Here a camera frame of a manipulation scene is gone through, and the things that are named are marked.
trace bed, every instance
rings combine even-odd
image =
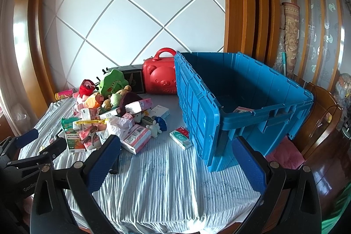
[[[169,132],[184,125],[177,96],[150,96],[154,105],[170,109],[167,131],[151,138],[137,154],[122,149],[119,174],[106,177],[93,193],[113,226],[123,233],[218,233],[242,222],[253,208],[255,192],[239,166],[209,173],[193,147],[182,150]],[[37,155],[41,146],[60,130],[62,117],[72,116],[74,99],[52,103],[35,126],[39,138],[20,152],[24,159]],[[84,161],[92,151],[69,155],[64,151],[54,161],[56,169]],[[69,190],[67,201],[82,227],[88,228]]]

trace red suitcase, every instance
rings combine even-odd
[[[160,54],[176,52],[171,48],[162,48],[155,57],[146,59],[143,65],[145,90],[149,94],[176,94],[176,70],[173,57],[160,58]]]

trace blue gripper pad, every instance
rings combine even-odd
[[[89,193],[93,193],[101,188],[108,171],[111,169],[121,151],[121,141],[118,136],[113,136],[108,146],[105,146],[106,143],[107,141],[102,145],[100,150],[94,151],[101,151],[101,153],[90,172],[86,175],[85,184]]]
[[[18,148],[18,149],[23,148],[24,146],[28,145],[29,143],[31,143],[32,141],[37,139],[38,136],[39,136],[38,130],[33,128],[32,130],[28,131],[27,133],[17,137],[16,148]]]
[[[253,190],[263,195],[267,188],[266,175],[257,164],[253,154],[240,142],[238,137],[232,140],[232,149],[235,159],[238,161]]]

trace green packet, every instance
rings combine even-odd
[[[61,119],[61,126],[64,131],[73,131],[73,122],[80,120],[80,117],[69,117]]]

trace wooden cabinet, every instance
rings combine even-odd
[[[7,137],[13,137],[14,134],[11,130],[10,125],[8,124],[6,117],[3,113],[0,114],[0,142],[6,139]]]

